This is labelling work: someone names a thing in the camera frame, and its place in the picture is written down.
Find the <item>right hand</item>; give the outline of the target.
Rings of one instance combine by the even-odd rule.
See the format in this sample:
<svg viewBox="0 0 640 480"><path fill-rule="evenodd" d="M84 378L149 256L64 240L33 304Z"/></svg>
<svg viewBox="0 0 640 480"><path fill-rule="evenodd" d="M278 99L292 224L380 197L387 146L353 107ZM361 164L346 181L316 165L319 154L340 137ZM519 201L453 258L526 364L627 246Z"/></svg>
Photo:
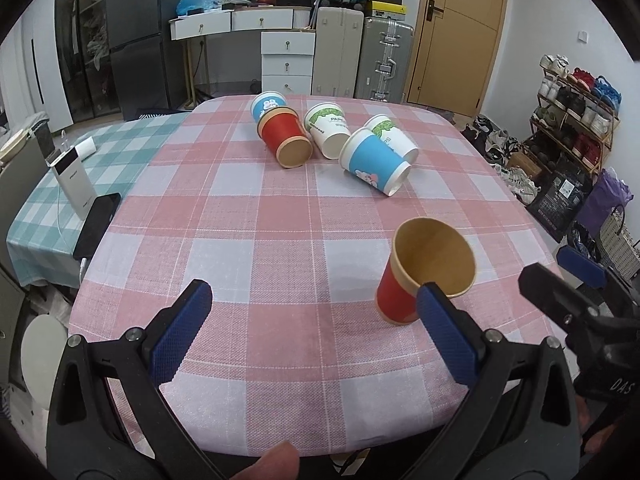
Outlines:
<svg viewBox="0 0 640 480"><path fill-rule="evenodd" d="M576 394L580 454L594 455L606 448L614 451L639 445L639 403L608 403L593 418L586 398Z"/></svg>

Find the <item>left hand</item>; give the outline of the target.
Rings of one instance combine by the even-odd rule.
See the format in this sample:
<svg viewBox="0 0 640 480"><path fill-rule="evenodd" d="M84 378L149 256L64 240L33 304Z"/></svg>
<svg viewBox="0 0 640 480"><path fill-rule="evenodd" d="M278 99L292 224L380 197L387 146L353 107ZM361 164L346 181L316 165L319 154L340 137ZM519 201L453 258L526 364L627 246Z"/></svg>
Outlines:
<svg viewBox="0 0 640 480"><path fill-rule="evenodd" d="M252 466L235 474L232 480L296 480L298 474L299 452L291 442L283 441Z"/></svg>

